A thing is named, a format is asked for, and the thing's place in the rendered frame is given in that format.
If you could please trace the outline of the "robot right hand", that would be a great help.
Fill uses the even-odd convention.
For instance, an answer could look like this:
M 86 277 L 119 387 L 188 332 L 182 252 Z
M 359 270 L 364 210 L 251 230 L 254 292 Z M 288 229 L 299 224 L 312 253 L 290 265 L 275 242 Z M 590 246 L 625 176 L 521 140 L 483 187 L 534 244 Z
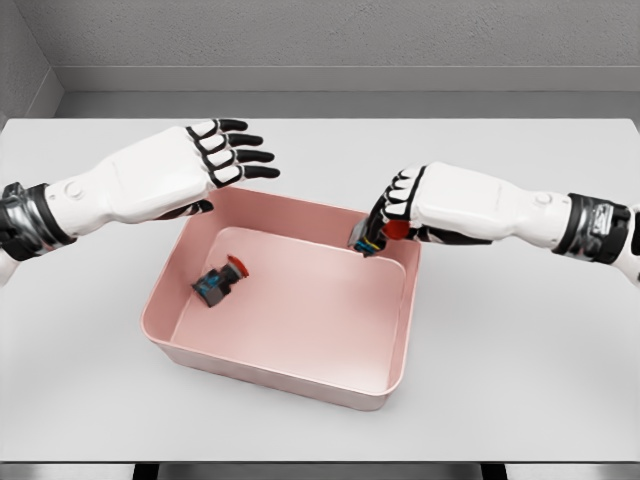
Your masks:
M 488 245 L 496 240 L 503 184 L 439 162 L 407 168 L 391 180 L 369 216 L 382 213 L 409 221 L 410 233 L 404 240 Z

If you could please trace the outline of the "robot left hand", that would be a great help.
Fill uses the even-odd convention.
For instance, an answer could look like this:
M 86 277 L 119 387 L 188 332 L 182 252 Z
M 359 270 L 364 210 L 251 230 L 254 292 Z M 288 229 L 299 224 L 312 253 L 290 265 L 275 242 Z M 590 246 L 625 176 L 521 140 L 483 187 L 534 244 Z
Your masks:
M 260 151 L 263 138 L 235 119 L 171 127 L 102 162 L 108 172 L 109 218 L 126 224 L 208 213 L 208 195 L 248 179 L 274 179 L 275 156 Z

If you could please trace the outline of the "industrial switch with red button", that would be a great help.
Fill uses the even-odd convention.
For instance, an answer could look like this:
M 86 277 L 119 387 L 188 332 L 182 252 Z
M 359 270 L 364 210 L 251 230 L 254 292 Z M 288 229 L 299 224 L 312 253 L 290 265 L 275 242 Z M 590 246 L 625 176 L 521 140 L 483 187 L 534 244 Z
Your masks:
M 228 255 L 227 262 L 222 267 L 206 272 L 191 285 L 191 288 L 209 308 L 212 308 L 231 293 L 233 285 L 248 276 L 249 272 L 241 260 Z
M 389 241 L 406 239 L 410 228 L 407 220 L 389 219 L 377 213 L 354 225 L 347 246 L 364 257 L 371 257 L 384 250 Z

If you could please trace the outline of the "pink rectangular basket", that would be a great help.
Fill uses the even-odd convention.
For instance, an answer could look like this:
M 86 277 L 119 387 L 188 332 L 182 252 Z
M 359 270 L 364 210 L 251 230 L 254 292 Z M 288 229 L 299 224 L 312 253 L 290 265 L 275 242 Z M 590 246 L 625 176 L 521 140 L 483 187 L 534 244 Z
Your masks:
M 421 248 L 366 258 L 344 209 L 228 187 L 184 225 L 141 316 L 175 363 L 361 411 L 381 408 L 406 363 Z M 249 276 L 209 308 L 191 285 L 233 255 Z

